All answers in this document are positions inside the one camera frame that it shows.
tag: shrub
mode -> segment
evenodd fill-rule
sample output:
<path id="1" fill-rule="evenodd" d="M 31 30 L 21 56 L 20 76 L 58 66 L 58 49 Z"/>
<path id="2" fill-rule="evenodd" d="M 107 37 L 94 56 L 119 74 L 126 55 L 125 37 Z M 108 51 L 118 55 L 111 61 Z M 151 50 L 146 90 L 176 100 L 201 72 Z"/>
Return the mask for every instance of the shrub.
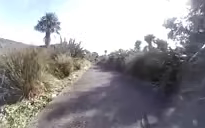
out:
<path id="1" fill-rule="evenodd" d="M 38 82 L 44 64 L 34 48 L 1 56 L 0 97 L 20 94 L 20 98 L 28 98 L 36 95 L 42 88 Z"/>
<path id="2" fill-rule="evenodd" d="M 74 70 L 80 70 L 82 66 L 83 60 L 79 58 L 75 58 L 73 61 Z"/>
<path id="3" fill-rule="evenodd" d="M 65 54 L 58 54 L 49 63 L 48 71 L 59 79 L 68 76 L 73 69 L 73 59 Z"/>

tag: grass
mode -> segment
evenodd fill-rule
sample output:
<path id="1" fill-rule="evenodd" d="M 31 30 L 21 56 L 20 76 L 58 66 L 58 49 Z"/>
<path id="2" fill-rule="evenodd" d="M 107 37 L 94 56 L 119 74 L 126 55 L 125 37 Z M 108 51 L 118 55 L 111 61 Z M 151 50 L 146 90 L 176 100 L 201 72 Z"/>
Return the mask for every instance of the grass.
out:
<path id="1" fill-rule="evenodd" d="M 0 89 L 7 90 L 7 93 L 1 93 L 4 94 L 2 97 L 19 93 L 22 99 L 33 97 L 39 93 L 43 88 L 39 86 L 39 81 L 44 65 L 44 59 L 34 48 L 14 51 L 1 56 Z"/>
<path id="2" fill-rule="evenodd" d="M 83 72 L 81 67 L 89 67 L 89 62 L 49 48 L 15 50 L 1 56 L 0 101 L 9 104 L 0 108 L 0 127 L 26 127 L 54 95 L 77 79 L 72 75 Z"/>

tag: vegetation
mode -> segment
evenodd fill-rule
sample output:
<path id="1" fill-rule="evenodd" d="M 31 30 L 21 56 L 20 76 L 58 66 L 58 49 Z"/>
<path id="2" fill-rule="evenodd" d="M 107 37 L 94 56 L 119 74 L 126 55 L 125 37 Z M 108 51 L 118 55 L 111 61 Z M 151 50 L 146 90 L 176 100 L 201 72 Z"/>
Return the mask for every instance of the vegetation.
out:
<path id="1" fill-rule="evenodd" d="M 58 17 L 55 13 L 46 13 L 34 27 L 36 31 L 45 33 L 44 41 L 46 47 L 50 45 L 52 33 L 56 32 L 57 34 L 60 34 L 60 24 L 61 23 L 58 21 Z"/>
<path id="2" fill-rule="evenodd" d="M 154 87 L 170 96 L 177 92 L 177 82 L 180 80 L 178 73 L 185 61 L 183 54 L 152 34 L 145 36 L 145 41 L 148 45 L 144 49 L 141 49 L 141 41 L 138 40 L 134 49 L 119 49 L 98 64 L 150 81 L 155 84 Z"/>
<path id="3" fill-rule="evenodd" d="M 0 105 L 6 104 L 0 108 L 0 127 L 26 127 L 54 95 L 90 66 L 88 60 L 97 57 L 75 39 L 50 45 L 50 35 L 60 30 L 54 13 L 46 13 L 35 30 L 46 33 L 47 48 L 26 46 L 0 55 Z"/>

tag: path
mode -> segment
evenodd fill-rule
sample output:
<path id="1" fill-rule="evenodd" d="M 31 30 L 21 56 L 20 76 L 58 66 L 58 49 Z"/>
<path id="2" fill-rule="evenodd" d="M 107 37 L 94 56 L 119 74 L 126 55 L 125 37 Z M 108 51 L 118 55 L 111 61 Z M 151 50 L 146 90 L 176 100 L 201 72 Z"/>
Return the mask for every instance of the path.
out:
<path id="1" fill-rule="evenodd" d="M 53 100 L 32 128 L 140 128 L 142 114 L 160 107 L 145 83 L 94 66 L 72 91 Z"/>

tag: tree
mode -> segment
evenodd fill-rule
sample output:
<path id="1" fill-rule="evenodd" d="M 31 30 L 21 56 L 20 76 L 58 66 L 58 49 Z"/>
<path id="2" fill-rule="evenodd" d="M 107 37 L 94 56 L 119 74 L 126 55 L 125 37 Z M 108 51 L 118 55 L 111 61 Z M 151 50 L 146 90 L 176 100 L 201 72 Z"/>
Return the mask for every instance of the tree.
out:
<path id="1" fill-rule="evenodd" d="M 193 55 L 205 44 L 205 0 L 190 3 L 187 16 L 168 19 L 164 26 L 170 30 L 168 37 L 180 42 Z"/>
<path id="2" fill-rule="evenodd" d="M 154 43 L 157 45 L 157 48 L 163 52 L 167 51 L 168 44 L 167 41 L 162 39 L 156 39 L 154 40 Z"/>
<path id="3" fill-rule="evenodd" d="M 141 49 L 141 44 L 142 44 L 142 41 L 140 41 L 140 40 L 137 40 L 136 42 L 135 42 L 135 50 L 136 51 L 139 51 L 140 49 Z"/>
<path id="4" fill-rule="evenodd" d="M 61 23 L 58 21 L 58 17 L 55 13 L 46 13 L 34 27 L 36 31 L 45 33 L 44 41 L 46 47 L 50 45 L 52 33 L 57 33 L 60 35 L 60 24 Z"/>
<path id="5" fill-rule="evenodd" d="M 152 46 L 152 42 L 154 41 L 155 36 L 153 34 L 148 34 L 144 37 L 144 40 L 148 43 L 148 49 L 152 50 L 153 46 Z"/>
<path id="6" fill-rule="evenodd" d="M 104 54 L 107 55 L 107 50 L 104 50 Z"/>

